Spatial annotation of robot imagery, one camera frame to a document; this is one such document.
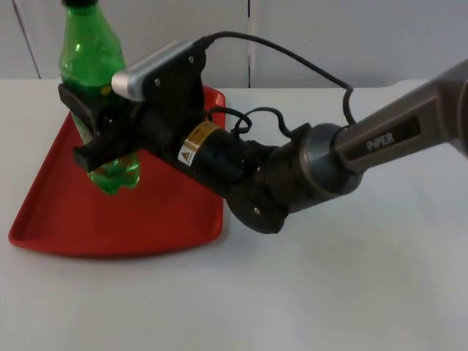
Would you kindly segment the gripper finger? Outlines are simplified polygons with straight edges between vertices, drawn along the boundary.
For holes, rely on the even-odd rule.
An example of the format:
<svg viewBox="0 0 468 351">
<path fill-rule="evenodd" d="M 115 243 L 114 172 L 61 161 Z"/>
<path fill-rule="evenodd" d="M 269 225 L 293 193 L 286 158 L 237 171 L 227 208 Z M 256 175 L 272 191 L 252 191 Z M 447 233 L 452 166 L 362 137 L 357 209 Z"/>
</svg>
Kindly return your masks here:
<svg viewBox="0 0 468 351">
<path fill-rule="evenodd" d="M 60 83 L 58 94 L 61 102 L 69 109 L 81 137 L 95 137 L 99 116 L 98 101 L 70 84 Z"/>
<path fill-rule="evenodd" d="M 86 145 L 74 147 L 73 159 L 86 172 L 92 172 L 119 158 L 120 150 L 121 141 L 117 135 L 102 135 Z"/>
</svg>

